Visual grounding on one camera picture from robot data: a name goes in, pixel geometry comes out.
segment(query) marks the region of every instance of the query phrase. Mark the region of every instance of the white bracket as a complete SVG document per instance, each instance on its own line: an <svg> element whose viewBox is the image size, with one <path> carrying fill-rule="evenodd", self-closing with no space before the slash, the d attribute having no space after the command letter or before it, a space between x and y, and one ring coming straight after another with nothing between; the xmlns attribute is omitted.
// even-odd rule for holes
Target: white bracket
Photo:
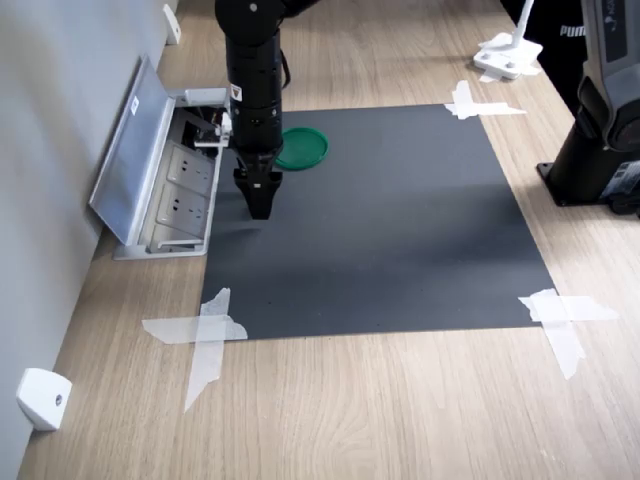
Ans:
<svg viewBox="0 0 640 480"><path fill-rule="evenodd" d="M486 70L490 78L515 80L520 75L539 73L532 64L542 52L542 45L524 39L533 1L526 1L513 35L499 33L492 40L480 44L480 51L473 57L473 63Z"/></svg>

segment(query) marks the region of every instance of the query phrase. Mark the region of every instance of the white stand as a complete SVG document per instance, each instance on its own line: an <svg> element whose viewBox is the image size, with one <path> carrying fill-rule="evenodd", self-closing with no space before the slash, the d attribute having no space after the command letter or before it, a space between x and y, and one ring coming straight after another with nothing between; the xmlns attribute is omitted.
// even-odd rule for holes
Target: white stand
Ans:
<svg viewBox="0 0 640 480"><path fill-rule="evenodd" d="M522 74L537 73L532 64L540 55L542 45L524 39L533 1L526 1L513 35L499 33L492 40L480 45L480 51L473 57L476 67L486 70L494 77L511 80Z"/></svg>
<svg viewBox="0 0 640 480"><path fill-rule="evenodd" d="M71 393L71 382L40 368L24 371L16 397L36 430L58 430Z"/></svg>

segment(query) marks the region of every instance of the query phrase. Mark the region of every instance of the white wall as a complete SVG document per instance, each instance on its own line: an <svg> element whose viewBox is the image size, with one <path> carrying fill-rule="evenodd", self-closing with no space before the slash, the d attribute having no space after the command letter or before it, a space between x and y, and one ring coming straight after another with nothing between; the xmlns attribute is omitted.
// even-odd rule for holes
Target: white wall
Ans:
<svg viewBox="0 0 640 480"><path fill-rule="evenodd" d="M88 195L139 55L160 59L163 4L0 0L2 479L31 433L16 388L55 363L100 233Z"/></svg>

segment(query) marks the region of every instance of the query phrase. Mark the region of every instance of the black cable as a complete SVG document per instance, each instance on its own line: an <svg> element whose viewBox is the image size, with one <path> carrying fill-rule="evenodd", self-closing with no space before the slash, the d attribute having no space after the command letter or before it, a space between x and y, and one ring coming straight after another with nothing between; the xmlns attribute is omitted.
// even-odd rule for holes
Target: black cable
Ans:
<svg viewBox="0 0 640 480"><path fill-rule="evenodd" d="M284 90L291 83L291 71L289 70L287 57L284 56L282 49L280 49L280 56L282 57L282 69L284 70L284 85L282 86L282 89Z"/></svg>

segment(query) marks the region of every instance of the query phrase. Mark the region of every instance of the metal cover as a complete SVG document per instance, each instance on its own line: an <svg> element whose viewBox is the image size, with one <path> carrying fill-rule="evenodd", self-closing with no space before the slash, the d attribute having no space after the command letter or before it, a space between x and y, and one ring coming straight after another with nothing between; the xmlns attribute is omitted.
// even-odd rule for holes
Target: metal cover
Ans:
<svg viewBox="0 0 640 480"><path fill-rule="evenodd" d="M149 183L155 179L153 157L169 103L172 108L173 100L151 62L143 58L89 199L98 216L125 245L137 240L148 200L144 197L150 194Z"/></svg>

